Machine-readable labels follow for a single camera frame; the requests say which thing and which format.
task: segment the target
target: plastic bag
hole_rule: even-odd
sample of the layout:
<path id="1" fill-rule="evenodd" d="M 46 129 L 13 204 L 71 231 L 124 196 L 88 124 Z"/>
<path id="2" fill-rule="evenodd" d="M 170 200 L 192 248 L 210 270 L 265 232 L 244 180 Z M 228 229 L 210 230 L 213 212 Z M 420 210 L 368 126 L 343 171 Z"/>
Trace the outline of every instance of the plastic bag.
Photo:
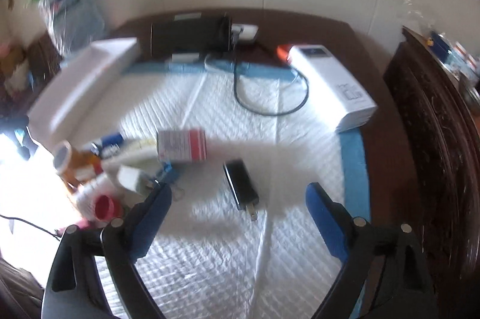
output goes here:
<path id="1" fill-rule="evenodd" d="M 65 59 L 107 34 L 105 21 L 93 0 L 31 1 L 38 3 L 53 45 Z"/>

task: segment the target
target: power cord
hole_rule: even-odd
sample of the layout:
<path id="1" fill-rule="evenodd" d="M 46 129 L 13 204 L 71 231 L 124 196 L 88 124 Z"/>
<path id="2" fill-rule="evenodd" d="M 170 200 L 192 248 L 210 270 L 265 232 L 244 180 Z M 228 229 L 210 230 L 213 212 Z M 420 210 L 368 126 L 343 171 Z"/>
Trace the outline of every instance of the power cord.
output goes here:
<path id="1" fill-rule="evenodd" d="M 9 217 L 9 216 L 3 216 L 3 215 L 0 215 L 0 218 L 5 218 L 7 220 L 18 220 L 18 221 L 22 221 L 24 223 L 27 223 L 29 225 L 31 225 L 32 227 L 35 227 L 35 228 L 38 228 L 40 231 L 43 231 L 44 233 L 47 233 L 49 235 L 52 235 L 52 237 L 54 237 L 55 239 L 57 239 L 58 241 L 60 240 L 59 237 L 57 235 L 55 235 L 54 233 L 51 233 L 50 231 L 42 228 L 42 227 L 38 227 L 36 224 L 33 224 L 33 223 L 30 223 L 29 221 L 27 220 L 24 220 L 22 218 L 14 218 L 14 217 Z"/>
<path id="2" fill-rule="evenodd" d="M 256 42 L 255 44 L 258 45 L 263 51 L 267 52 L 268 54 L 271 54 L 271 51 L 267 47 L 265 47 L 263 44 L 261 44 L 259 42 Z M 242 108 L 248 110 L 251 113 L 257 114 L 259 116 L 264 116 L 264 117 L 287 116 L 287 115 L 295 113 L 295 112 L 299 111 L 301 108 L 303 108 L 303 106 L 307 103 L 308 97 L 309 97 L 309 94 L 310 94 L 310 87 L 309 87 L 309 84 L 308 84 L 308 79 L 300 71 L 298 71 L 297 69 L 293 69 L 291 67 L 290 67 L 290 70 L 292 71 L 292 73 L 295 74 L 295 78 L 293 79 L 292 83 L 289 86 L 291 86 L 297 78 L 300 78 L 301 80 L 303 80 L 303 82 L 305 84 L 305 97 L 303 98 L 301 103 L 299 103 L 293 109 L 287 110 L 285 112 L 279 112 L 279 113 L 260 112 L 258 110 L 253 109 L 253 108 L 250 108 L 247 104 L 245 104 L 238 96 L 237 56 L 235 55 L 235 46 L 236 46 L 236 41 L 234 41 L 234 44 L 233 44 L 233 54 L 234 54 L 234 61 L 233 61 L 233 96 L 235 97 L 236 102 Z"/>

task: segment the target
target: blue gripper pad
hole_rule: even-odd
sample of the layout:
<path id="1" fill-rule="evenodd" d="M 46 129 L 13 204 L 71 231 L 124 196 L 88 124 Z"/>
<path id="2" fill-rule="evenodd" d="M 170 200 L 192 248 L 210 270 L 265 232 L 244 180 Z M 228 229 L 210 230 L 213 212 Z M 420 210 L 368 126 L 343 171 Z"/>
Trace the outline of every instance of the blue gripper pad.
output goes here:
<path id="1" fill-rule="evenodd" d="M 133 263 L 144 257 L 172 203 L 172 191 L 160 184 L 143 203 L 136 204 L 125 220 L 127 251 Z"/>
<path id="2" fill-rule="evenodd" d="M 305 203 L 311 217 L 322 235 L 328 251 L 344 264 L 349 256 L 345 235 L 330 212 L 335 204 L 318 182 L 309 184 L 305 193 Z"/>

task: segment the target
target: wooden table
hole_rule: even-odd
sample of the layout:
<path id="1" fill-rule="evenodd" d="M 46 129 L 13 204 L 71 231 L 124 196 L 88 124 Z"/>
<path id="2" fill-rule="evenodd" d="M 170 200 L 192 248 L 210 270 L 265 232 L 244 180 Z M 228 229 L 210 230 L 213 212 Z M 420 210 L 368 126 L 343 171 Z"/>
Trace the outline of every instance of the wooden table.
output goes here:
<path id="1" fill-rule="evenodd" d="M 407 136 L 386 84 L 352 28 L 340 21 L 257 9 L 217 9 L 203 14 L 227 12 L 235 23 L 259 26 L 257 40 L 274 50 L 279 44 L 325 45 L 351 71 L 378 104 L 373 118 L 361 128 L 370 179 L 371 218 L 376 225 L 410 223 L 418 231 L 419 214 L 411 199 L 418 199 L 418 184 Z M 133 20 L 112 33 L 113 37 L 137 37 L 143 60 L 152 60 L 152 22 L 172 20 L 177 13 Z M 279 65 L 276 58 L 260 49 L 242 49 L 244 61 Z"/>

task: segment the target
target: red and white box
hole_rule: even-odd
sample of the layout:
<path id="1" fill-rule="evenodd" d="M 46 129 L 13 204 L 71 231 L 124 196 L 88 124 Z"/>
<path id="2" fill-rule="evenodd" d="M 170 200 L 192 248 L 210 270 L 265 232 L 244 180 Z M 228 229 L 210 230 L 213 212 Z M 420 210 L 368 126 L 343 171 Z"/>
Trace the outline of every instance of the red and white box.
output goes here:
<path id="1" fill-rule="evenodd" d="M 158 131 L 158 158 L 161 161 L 200 162 L 207 159 L 203 129 Z"/>

